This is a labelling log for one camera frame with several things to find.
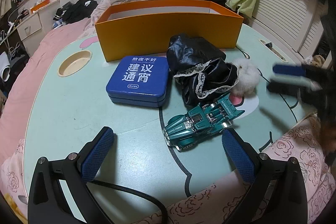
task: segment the drawer handle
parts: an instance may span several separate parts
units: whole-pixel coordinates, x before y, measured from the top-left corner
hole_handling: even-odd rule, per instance
[[[30,34],[30,25],[25,28],[25,32],[26,32],[26,34]]]

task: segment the orange box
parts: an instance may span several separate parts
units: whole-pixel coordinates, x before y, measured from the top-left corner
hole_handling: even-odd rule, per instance
[[[42,1],[40,4],[34,6],[33,8],[30,9],[30,13],[33,14],[34,12],[36,12],[38,9],[48,5],[50,3],[50,0],[44,0]]]
[[[166,52],[170,37],[204,37],[234,48],[243,17],[205,0],[143,0],[110,6],[95,24],[107,62],[127,55]]]

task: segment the bed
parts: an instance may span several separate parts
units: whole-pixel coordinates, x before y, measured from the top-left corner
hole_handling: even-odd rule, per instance
[[[100,12],[104,11],[104,5],[110,2],[111,0],[102,0],[100,6],[97,7],[98,10]],[[17,78],[0,119],[0,138],[2,140],[0,144],[0,191],[24,223],[27,223],[28,199],[22,185],[22,155],[32,105],[40,84],[55,56],[78,37],[86,37],[92,34],[94,32],[93,23],[96,18],[97,14],[93,14],[91,19],[83,19],[63,26],[46,35],[26,68]],[[310,223],[324,208],[335,190],[335,180],[328,172],[326,165],[323,164],[323,153],[314,139],[314,136],[318,134],[318,126],[319,122],[316,117],[309,117],[288,131],[266,151],[273,159],[283,159],[293,151],[293,153],[302,155],[302,160],[306,161],[303,170],[306,172],[306,179],[311,182],[306,186],[309,190],[307,197],[309,200]],[[290,145],[290,140],[293,139],[298,143],[296,147]],[[218,210],[216,211],[218,213],[211,216],[212,221],[209,223],[216,223],[219,219],[225,219],[246,192],[246,188],[241,187],[242,185],[239,176],[233,171],[229,176],[216,181],[201,192],[169,206],[171,222],[190,223],[190,221],[193,221],[196,223],[200,215],[206,215],[205,212],[214,208],[214,203],[220,205],[217,206]],[[159,220],[160,215],[153,214],[140,223],[152,224],[158,223]]]

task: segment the light green table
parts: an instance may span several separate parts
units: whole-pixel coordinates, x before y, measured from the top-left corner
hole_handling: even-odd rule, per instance
[[[263,77],[270,79],[273,64],[282,61],[259,39],[269,42],[243,25],[237,46],[249,54]],[[116,138],[97,178],[142,191],[167,206],[199,192],[232,171],[234,167],[227,159],[221,136],[186,152],[167,147],[162,126],[172,116],[187,112],[175,82],[169,84],[167,102],[160,109],[112,103],[105,87],[118,61],[106,63],[98,42],[87,48],[93,55],[84,68],[69,77],[59,77],[59,65],[80,50],[83,40],[73,42],[56,56],[37,94],[24,151],[27,191],[38,158],[64,159],[91,141],[103,126],[111,127]],[[228,62],[244,57],[237,48],[227,49],[225,53]],[[282,55],[291,62],[288,56]],[[296,105],[293,98],[285,101],[279,95],[266,92],[264,78],[260,80],[256,94],[245,98],[238,107],[246,113],[234,120],[235,130],[257,151],[270,144],[270,132],[275,141],[308,112],[300,104]],[[88,185],[115,223],[132,223],[158,210],[136,196]],[[74,215],[83,219],[66,183],[62,183],[62,187]]]

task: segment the durex logo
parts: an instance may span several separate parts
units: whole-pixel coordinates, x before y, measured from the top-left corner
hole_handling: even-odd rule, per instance
[[[129,84],[127,87],[128,87],[129,89],[138,89],[138,88],[139,88],[139,85]]]

